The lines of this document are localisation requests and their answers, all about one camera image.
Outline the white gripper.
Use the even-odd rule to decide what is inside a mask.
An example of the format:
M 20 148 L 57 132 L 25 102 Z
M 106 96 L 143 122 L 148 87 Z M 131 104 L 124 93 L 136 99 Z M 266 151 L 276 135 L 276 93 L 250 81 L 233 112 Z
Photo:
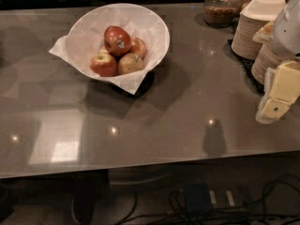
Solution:
M 300 63 L 289 61 L 268 68 L 264 78 L 264 95 L 256 120 L 262 124 L 278 121 L 300 96 Z

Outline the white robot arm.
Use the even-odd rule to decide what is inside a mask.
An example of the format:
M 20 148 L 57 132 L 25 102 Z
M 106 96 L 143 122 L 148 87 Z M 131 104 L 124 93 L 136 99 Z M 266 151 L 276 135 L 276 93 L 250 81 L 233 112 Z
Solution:
M 290 0 L 273 23 L 271 52 L 283 62 L 268 68 L 256 120 L 262 124 L 278 121 L 300 97 L 300 0 Z

